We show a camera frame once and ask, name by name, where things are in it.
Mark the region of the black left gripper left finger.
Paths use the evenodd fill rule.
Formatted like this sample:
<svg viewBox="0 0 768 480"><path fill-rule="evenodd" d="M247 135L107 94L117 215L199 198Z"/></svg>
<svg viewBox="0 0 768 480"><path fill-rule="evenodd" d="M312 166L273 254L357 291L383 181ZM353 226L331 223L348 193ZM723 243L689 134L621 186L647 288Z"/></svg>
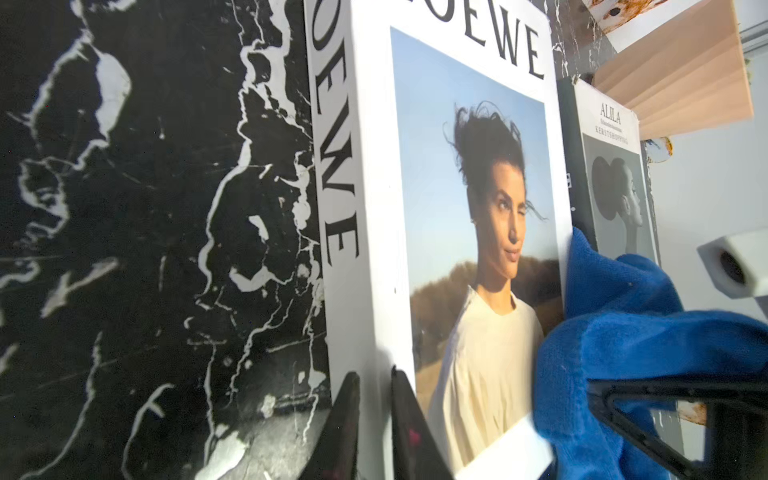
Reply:
<svg viewBox="0 0 768 480"><path fill-rule="evenodd" d="M360 377L348 372L300 480L356 478L359 417Z"/></svg>

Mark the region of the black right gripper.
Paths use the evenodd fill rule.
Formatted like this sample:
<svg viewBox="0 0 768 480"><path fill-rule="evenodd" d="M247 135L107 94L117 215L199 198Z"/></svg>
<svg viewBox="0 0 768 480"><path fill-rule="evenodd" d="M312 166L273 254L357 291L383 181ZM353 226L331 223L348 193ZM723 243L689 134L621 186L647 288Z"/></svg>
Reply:
<svg viewBox="0 0 768 480"><path fill-rule="evenodd" d="M767 477L767 380L759 377L666 377L589 380L588 407L648 458L680 479ZM629 401L687 401L706 407L704 459L694 462L644 431L621 410Z"/></svg>

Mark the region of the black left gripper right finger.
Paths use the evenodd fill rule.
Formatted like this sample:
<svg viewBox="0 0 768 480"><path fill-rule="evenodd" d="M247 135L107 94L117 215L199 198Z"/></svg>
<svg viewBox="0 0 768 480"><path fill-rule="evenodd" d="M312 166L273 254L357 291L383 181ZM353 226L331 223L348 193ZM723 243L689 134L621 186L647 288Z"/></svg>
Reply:
<svg viewBox="0 0 768 480"><path fill-rule="evenodd" d="M392 449L397 480L452 479L406 374L391 370Z"/></svg>

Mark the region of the blue microfiber cloth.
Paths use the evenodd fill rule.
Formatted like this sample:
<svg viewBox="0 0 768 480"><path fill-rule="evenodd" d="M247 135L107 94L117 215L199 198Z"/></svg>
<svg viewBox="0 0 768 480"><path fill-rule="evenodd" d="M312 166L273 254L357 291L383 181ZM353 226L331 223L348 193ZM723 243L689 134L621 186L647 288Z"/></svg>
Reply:
<svg viewBox="0 0 768 480"><path fill-rule="evenodd" d="M651 260L596 252L574 230L565 319L535 362L533 417L559 479L666 479L668 472L589 411L590 380L767 373L767 326L720 310L686 311Z"/></svg>

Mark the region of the white LOEWE book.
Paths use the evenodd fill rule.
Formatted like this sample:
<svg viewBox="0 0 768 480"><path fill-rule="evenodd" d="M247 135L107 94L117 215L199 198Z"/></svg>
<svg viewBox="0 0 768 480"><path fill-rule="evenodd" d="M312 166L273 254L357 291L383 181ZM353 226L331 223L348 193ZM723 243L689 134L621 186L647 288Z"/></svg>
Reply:
<svg viewBox="0 0 768 480"><path fill-rule="evenodd" d="M390 479L390 371L415 375L410 299L476 243L449 129L488 100L520 128L539 218L526 259L562 275L571 228L550 24L528 1L308 1L313 159L333 407L357 468Z"/></svg>

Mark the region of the grey Twins story book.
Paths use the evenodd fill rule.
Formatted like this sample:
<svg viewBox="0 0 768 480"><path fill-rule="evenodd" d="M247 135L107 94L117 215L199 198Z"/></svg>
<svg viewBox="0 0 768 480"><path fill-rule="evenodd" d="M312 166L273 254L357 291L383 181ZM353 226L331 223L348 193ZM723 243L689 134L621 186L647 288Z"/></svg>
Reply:
<svg viewBox="0 0 768 480"><path fill-rule="evenodd" d="M606 257L659 263L637 115L578 77L557 90L573 225Z"/></svg>

